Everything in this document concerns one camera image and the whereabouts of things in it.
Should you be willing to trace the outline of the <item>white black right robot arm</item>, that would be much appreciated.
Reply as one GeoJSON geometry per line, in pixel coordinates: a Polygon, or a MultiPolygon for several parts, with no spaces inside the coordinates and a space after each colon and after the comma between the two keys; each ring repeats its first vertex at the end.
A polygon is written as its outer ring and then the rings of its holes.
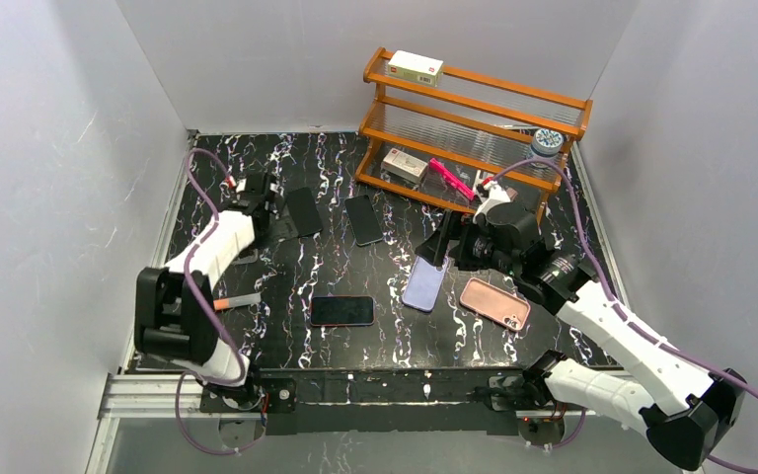
{"type": "Polygon", "coordinates": [[[614,296],[586,258],[556,249],[535,215],[497,184],[473,213],[449,211],[417,249],[431,264],[494,270],[526,299],[575,327],[628,371],[621,379],[547,351],[509,384],[504,401],[576,405],[643,435],[666,460],[699,468],[732,428],[744,398],[726,376],[685,361],[614,296]]]}

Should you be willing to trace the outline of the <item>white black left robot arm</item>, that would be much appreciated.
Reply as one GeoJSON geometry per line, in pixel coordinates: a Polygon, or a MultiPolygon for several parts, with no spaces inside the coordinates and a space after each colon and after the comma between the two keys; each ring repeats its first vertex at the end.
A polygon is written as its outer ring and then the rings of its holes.
{"type": "Polygon", "coordinates": [[[138,274],[133,340],[144,355],[234,388],[245,384],[251,363],[219,320],[213,288],[243,251],[266,236],[283,198],[270,173],[229,183],[235,196],[185,249],[164,266],[138,274]]]}

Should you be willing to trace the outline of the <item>red-edged black phone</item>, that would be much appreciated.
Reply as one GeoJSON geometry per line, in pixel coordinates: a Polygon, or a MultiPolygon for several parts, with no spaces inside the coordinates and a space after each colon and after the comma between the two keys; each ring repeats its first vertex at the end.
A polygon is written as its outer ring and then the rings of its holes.
{"type": "Polygon", "coordinates": [[[311,301],[310,324],[324,326],[370,326],[374,323],[370,296],[320,296],[311,301]]]}

